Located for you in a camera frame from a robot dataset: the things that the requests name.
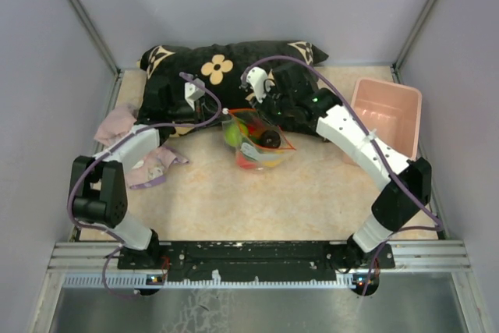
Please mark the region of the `dark mangosteen toy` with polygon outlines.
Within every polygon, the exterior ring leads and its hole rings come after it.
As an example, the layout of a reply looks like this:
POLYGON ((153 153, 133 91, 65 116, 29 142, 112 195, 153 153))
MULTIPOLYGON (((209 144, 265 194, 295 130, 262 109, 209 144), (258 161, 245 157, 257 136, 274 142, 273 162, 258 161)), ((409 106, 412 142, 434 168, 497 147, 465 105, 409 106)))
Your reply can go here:
POLYGON ((281 146, 281 136, 275 130, 265 130, 260 134, 258 144, 269 149, 278 149, 281 146))

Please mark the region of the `red yellow toy mango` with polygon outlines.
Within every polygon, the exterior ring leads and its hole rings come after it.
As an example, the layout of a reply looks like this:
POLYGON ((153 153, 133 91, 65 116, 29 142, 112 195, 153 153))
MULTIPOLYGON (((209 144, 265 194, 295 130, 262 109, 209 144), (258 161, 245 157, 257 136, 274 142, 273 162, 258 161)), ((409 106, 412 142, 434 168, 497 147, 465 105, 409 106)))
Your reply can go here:
POLYGON ((263 133, 269 130, 269 125, 260 119, 254 119, 246 124, 248 130, 248 137, 254 142, 258 143, 263 133))

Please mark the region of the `clear zip bag orange zipper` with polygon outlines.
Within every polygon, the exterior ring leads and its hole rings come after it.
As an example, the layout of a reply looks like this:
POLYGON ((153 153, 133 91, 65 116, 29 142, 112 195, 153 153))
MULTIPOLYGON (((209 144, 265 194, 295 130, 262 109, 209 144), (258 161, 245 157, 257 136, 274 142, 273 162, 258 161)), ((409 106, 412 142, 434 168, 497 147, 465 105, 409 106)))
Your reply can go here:
POLYGON ((275 168, 296 151, 281 129, 254 109, 224 108, 221 124, 224 142, 235 152, 240 168, 275 168))

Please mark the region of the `yellow toy lemon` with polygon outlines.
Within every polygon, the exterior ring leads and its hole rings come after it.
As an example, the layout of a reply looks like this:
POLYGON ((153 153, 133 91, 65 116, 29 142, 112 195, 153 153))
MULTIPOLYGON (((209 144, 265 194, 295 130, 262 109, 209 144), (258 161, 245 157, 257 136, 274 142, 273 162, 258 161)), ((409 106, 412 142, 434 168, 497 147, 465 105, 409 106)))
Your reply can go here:
POLYGON ((265 168, 274 168, 274 167, 278 166, 279 164, 281 164, 282 162, 283 162, 283 160, 281 158, 278 158, 278 159, 274 159, 274 160, 263 160, 261 162, 261 164, 265 168))

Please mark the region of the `light green toy fruit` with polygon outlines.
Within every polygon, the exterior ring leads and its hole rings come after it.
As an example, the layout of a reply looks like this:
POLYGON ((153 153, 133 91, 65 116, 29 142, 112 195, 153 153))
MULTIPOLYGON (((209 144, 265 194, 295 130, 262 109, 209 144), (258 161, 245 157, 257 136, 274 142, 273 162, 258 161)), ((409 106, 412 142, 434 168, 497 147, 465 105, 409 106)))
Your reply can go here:
POLYGON ((230 147, 238 147, 244 136, 249 135, 245 124, 239 122, 227 123, 224 127, 224 140, 230 147))

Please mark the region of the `red toy apple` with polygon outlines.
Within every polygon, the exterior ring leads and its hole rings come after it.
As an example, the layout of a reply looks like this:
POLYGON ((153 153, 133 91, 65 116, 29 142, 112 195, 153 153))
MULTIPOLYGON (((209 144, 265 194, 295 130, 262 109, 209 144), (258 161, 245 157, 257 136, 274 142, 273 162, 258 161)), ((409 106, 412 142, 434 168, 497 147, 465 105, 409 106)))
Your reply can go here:
POLYGON ((244 154, 237 154, 235 160, 236 160, 236 164, 240 168, 244 168, 244 169, 257 168, 257 163, 254 160, 250 160, 250 159, 246 158, 244 154))

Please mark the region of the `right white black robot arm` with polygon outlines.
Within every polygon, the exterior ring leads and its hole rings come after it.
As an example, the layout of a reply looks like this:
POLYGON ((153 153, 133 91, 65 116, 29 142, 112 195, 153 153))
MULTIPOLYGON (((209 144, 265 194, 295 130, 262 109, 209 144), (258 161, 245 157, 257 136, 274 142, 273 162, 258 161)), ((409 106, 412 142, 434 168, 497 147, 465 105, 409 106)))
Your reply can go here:
POLYGON ((304 91, 295 83, 281 84, 269 78, 259 67, 249 69, 242 83, 253 91, 251 104, 267 121, 332 142, 380 190, 370 215, 347 240, 349 267, 369 265, 376 257, 376 248, 429 203, 430 163, 424 158, 412 161, 380 140, 332 84, 304 91))

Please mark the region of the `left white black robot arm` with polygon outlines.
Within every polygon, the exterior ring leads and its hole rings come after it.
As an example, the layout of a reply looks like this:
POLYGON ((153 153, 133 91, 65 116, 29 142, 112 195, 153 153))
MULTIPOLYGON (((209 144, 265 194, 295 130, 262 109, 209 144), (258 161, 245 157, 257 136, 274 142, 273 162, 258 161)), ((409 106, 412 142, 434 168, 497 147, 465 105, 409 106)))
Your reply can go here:
POLYGON ((117 143, 92 157, 79 156, 73 161, 67 213, 78 228, 102 231, 119 243, 119 250, 135 257, 135 265, 147 268, 161 262, 157 233, 128 212, 125 174, 151 151, 161 146, 163 128, 200 128, 213 122, 222 110, 221 102, 204 82, 188 73, 180 73, 186 82, 184 98, 192 110, 205 94, 217 104, 217 111, 198 123, 160 122, 135 125, 117 143))

